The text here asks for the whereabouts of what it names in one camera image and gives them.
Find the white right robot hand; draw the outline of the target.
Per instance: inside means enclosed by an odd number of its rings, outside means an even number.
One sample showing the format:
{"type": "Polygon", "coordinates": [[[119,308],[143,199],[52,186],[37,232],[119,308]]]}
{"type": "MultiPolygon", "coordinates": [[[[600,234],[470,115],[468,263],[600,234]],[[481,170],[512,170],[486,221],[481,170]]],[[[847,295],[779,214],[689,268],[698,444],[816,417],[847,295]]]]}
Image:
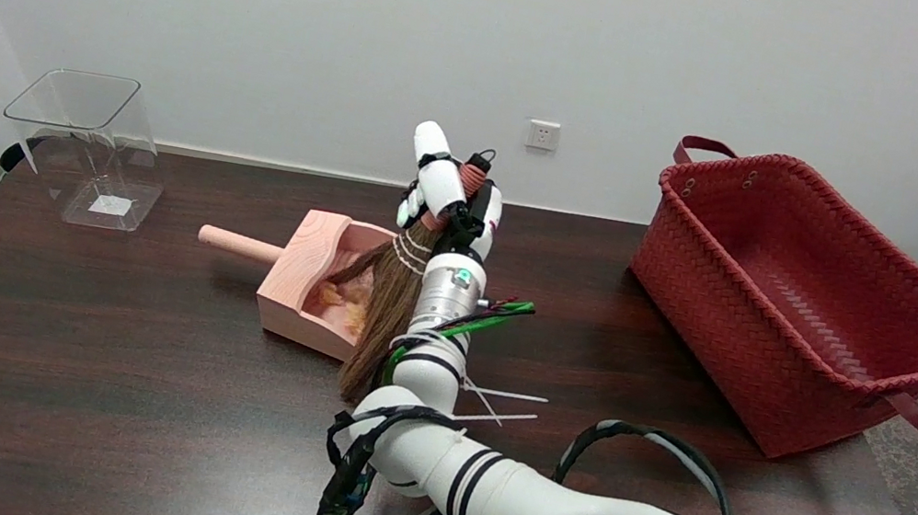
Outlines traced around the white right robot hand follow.
{"type": "Polygon", "coordinates": [[[479,231],[466,234],[472,239],[462,241],[480,260],[484,260],[494,246],[496,230],[500,223],[503,194],[497,185],[488,180],[484,194],[470,197],[460,180],[460,165],[451,155],[451,146],[438,122],[426,120],[419,123],[414,134],[414,156],[418,161],[415,182],[408,186],[396,209],[396,223],[412,227],[423,213],[443,217],[462,209],[469,222],[478,221],[479,231]]]}

